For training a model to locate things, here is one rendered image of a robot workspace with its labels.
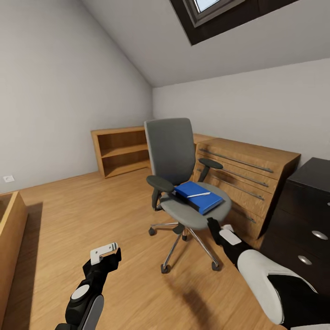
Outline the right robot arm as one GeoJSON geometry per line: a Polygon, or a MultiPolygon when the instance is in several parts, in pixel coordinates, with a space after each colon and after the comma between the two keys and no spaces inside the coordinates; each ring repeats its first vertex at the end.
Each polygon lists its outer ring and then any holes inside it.
{"type": "Polygon", "coordinates": [[[268,319],[287,330],[330,330],[330,298],[292,270],[267,258],[232,230],[207,218],[216,245],[243,276],[268,319]]]}

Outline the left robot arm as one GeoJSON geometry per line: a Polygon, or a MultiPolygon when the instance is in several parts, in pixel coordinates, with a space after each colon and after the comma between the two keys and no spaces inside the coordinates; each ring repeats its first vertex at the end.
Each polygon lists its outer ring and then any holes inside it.
{"type": "Polygon", "coordinates": [[[70,297],[65,312],[66,323],[60,323],[55,330],[95,330],[104,308],[102,294],[109,272],[118,269],[121,249],[116,242],[90,251],[90,261],[83,266],[85,280],[70,297]],[[116,253],[103,257],[103,254],[116,253]]]}

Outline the swivel chair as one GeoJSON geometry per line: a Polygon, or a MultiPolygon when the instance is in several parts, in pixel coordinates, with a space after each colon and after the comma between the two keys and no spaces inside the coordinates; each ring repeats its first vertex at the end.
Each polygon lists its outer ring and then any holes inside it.
{"type": "Polygon", "coordinates": [[[193,230],[209,229],[207,218],[212,217],[218,223],[223,221],[232,208],[230,196],[222,189],[203,183],[209,169],[223,169],[223,165],[211,159],[200,158],[199,162],[205,165],[200,174],[199,186],[223,198],[222,203],[205,213],[200,214],[177,196],[172,194],[175,187],[187,182],[195,168],[196,157],[193,140],[192,125],[188,118],[169,118],[148,120],[144,122],[148,152],[152,174],[147,176],[147,183],[154,187],[152,194],[152,208],[155,212],[164,210],[176,221],[175,223],[151,224],[149,235],[154,234],[152,227],[175,227],[173,232],[178,235],[164,264],[161,273],[168,272],[167,263],[176,248],[181,236],[187,240],[188,231],[197,240],[199,245],[213,260],[212,270],[219,271],[219,263],[193,230]],[[165,192],[162,196],[161,193],[165,192]],[[159,200],[159,205],[157,202],[159,200]]]}

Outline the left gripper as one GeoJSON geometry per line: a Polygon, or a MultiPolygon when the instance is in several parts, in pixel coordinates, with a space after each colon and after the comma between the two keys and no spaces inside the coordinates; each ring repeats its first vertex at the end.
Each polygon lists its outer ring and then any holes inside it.
{"type": "Polygon", "coordinates": [[[118,269],[118,263],[121,261],[121,249],[118,248],[116,253],[110,254],[108,256],[103,257],[103,260],[100,261],[98,264],[91,264],[91,262],[87,262],[83,266],[85,278],[94,272],[98,271],[104,275],[104,279],[106,280],[107,275],[109,272],[118,269]]]}

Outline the folder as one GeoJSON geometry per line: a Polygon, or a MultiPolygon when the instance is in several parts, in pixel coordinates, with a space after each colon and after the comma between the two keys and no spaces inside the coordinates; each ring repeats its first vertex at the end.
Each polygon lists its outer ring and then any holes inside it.
{"type": "Polygon", "coordinates": [[[175,187],[175,190],[172,194],[177,196],[180,200],[187,203],[189,206],[191,206],[194,210],[196,210],[202,215],[204,215],[223,201],[222,197],[199,186],[192,181],[185,182],[175,187]],[[190,195],[208,192],[210,192],[210,194],[208,195],[201,195],[189,198],[190,195]]]}

